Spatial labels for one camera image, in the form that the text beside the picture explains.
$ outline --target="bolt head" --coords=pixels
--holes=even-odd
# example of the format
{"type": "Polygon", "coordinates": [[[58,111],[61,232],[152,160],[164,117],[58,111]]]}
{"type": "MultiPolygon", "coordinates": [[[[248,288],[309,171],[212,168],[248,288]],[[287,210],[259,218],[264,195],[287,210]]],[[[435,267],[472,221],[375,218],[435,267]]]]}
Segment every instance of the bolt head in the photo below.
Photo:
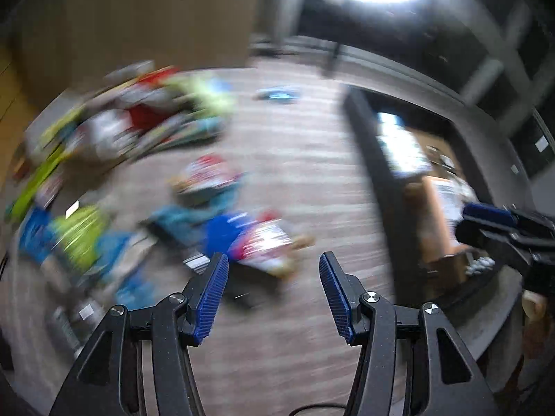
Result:
{"type": "Polygon", "coordinates": [[[180,292],[176,292],[169,297],[169,300],[174,305],[179,305],[180,303],[183,303],[183,301],[185,300],[185,296],[180,292]]]}
{"type": "Polygon", "coordinates": [[[426,302],[423,306],[423,309],[428,314],[437,314],[439,313],[439,306],[432,302],[426,302]]]}
{"type": "Polygon", "coordinates": [[[126,309],[121,305],[115,305],[112,308],[110,308],[110,314],[115,317],[121,316],[125,312],[126,312],[126,309]]]}
{"type": "Polygon", "coordinates": [[[362,298],[369,303],[376,303],[379,300],[379,294],[374,291],[369,291],[364,293],[362,298]]]}

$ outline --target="blue gripper pad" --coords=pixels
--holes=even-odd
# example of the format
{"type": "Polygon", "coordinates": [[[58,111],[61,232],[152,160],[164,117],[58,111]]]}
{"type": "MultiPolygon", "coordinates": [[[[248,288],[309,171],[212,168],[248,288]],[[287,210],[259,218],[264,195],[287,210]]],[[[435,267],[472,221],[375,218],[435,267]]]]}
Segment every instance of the blue gripper pad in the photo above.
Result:
{"type": "Polygon", "coordinates": [[[469,203],[462,210],[463,217],[487,220],[488,222],[516,227],[517,221],[510,211],[483,203],[469,203]]]}
{"type": "Polygon", "coordinates": [[[183,295],[187,299],[185,322],[181,332],[192,346],[198,346],[210,334],[216,311],[228,281],[228,257],[215,253],[206,270],[187,283],[183,295]]]}
{"type": "Polygon", "coordinates": [[[370,321],[359,308],[359,298],[365,293],[361,282],[343,272],[332,252],[320,257],[320,280],[339,335],[351,346],[361,344],[370,328],[370,321]]]}

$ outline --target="pile of packages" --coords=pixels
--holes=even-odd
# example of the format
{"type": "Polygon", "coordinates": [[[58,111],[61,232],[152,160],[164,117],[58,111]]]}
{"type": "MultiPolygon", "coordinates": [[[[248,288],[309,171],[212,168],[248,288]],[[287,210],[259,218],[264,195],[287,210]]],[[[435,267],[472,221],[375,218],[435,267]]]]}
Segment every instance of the pile of packages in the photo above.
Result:
{"type": "Polygon", "coordinates": [[[313,243],[273,211],[257,216],[233,211],[242,173],[216,154],[179,171],[168,183],[174,203],[158,208],[133,231],[111,228],[117,203],[101,191],[86,192],[65,215],[51,214],[64,186],[65,161],[113,167],[221,132],[233,107],[225,83],[206,73],[151,68],[140,63],[108,75],[116,85],[52,123],[28,152],[40,164],[6,211],[12,223],[22,221],[19,253],[40,267],[53,295],[47,327],[56,344],[73,355],[112,305],[136,310],[164,297],[145,273],[157,244],[192,274],[203,273],[213,254],[227,254],[224,297],[236,302],[249,292],[234,281],[234,265],[281,279],[295,271],[295,251],[313,243]]]}

